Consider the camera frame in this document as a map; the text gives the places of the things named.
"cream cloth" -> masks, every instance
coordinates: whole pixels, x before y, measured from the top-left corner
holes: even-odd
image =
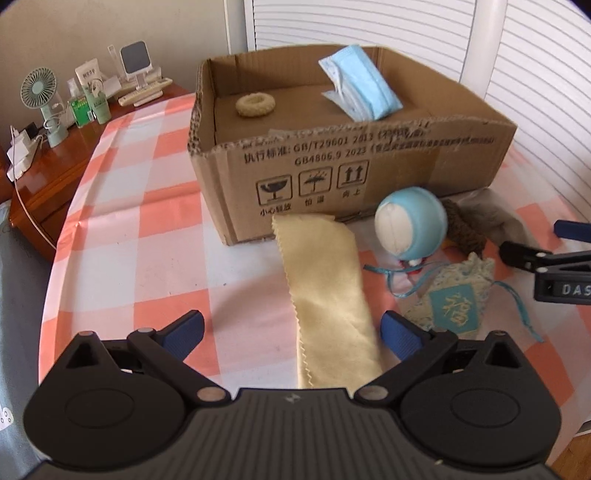
[[[298,321],[300,388],[354,393],[382,374],[355,236],[329,215],[273,217]]]

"gray cloth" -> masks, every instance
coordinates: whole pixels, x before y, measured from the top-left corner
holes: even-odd
[[[0,479],[16,480],[39,462],[22,425],[38,384],[41,316],[51,264],[8,223],[0,205]]]
[[[475,190],[450,197],[479,233],[500,246],[504,241],[539,248],[537,240],[511,205],[491,189]]]

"hand sanitizer bottle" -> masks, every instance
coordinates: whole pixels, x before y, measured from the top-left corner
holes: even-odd
[[[72,110],[74,118],[76,119],[76,125],[78,125],[78,128],[80,128],[92,122],[95,118],[92,115],[90,106],[88,105],[88,100],[86,100],[86,95],[80,91],[75,78],[68,80],[68,87],[70,89],[70,99],[68,100],[68,106]]]

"mint green fan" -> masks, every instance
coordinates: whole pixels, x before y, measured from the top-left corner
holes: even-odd
[[[59,145],[68,136],[68,130],[60,120],[65,106],[57,93],[56,75],[50,69],[41,67],[25,77],[21,86],[21,100],[27,108],[41,109],[50,147]]]

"checkered tablecloth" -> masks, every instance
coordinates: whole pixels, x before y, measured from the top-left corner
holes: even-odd
[[[203,342],[186,362],[233,393],[240,386],[295,387],[296,321],[275,241],[226,247],[200,193],[186,149],[194,96],[148,106],[112,121],[80,182],[57,246],[40,345],[43,378],[80,330],[125,338],[141,326],[160,329],[190,309],[206,319]],[[540,245],[584,249],[552,233],[573,215],[555,191],[511,150],[493,188],[515,208]],[[372,219],[350,224],[361,262],[394,266]],[[489,244],[486,254],[497,257]],[[437,260],[462,260],[454,249]],[[537,343],[506,291],[493,288],[479,332],[507,330],[561,407],[563,428],[551,460],[591,412],[591,307],[537,303],[533,277],[497,263],[497,280],[524,299]],[[384,278],[363,272],[378,322],[405,311]]]

